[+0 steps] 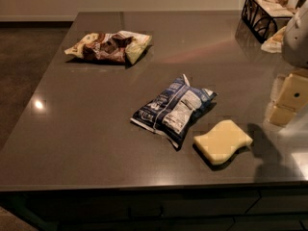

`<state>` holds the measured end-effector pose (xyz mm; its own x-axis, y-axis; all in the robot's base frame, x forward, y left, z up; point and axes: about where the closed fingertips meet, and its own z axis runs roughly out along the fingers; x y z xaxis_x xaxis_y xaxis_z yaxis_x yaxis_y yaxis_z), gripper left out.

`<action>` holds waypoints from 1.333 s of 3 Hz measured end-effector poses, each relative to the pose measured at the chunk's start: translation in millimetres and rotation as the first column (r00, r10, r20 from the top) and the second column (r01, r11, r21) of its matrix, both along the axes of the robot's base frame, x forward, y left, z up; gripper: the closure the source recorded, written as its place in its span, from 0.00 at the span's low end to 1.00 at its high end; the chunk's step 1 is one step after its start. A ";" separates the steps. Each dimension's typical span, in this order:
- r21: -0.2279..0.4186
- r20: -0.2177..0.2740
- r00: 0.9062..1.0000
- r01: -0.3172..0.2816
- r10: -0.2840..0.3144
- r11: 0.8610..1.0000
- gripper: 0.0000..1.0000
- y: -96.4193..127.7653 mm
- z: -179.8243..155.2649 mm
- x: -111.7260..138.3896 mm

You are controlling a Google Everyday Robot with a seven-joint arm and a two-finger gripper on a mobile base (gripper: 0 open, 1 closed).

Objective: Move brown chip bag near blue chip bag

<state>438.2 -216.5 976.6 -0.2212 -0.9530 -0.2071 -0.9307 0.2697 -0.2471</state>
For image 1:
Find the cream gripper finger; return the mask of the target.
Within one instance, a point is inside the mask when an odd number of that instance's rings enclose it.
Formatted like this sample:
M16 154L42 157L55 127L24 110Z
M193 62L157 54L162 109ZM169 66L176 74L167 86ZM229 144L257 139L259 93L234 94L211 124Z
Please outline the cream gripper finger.
M268 122L280 127L285 127L294 117L294 111L277 106L270 106L267 114Z
M278 94L276 104L298 112L308 103L308 70L305 68L291 72L285 79Z

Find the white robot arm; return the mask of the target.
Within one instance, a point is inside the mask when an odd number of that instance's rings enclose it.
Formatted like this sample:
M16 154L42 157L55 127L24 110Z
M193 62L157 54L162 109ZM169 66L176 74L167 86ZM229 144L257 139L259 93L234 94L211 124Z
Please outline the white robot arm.
M282 57L295 67L274 82L266 120L285 127L308 104L308 0L298 0L282 40Z

